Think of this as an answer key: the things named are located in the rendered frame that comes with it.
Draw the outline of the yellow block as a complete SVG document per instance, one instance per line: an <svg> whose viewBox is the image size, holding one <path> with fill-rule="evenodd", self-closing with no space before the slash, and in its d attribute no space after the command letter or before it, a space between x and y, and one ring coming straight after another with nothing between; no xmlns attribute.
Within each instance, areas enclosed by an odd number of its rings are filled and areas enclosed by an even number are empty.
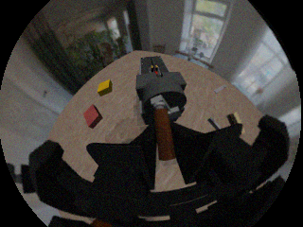
<svg viewBox="0 0 303 227"><path fill-rule="evenodd" d="M100 96L105 96L110 92L113 92L113 83L110 79L98 84L98 94Z"/></svg>

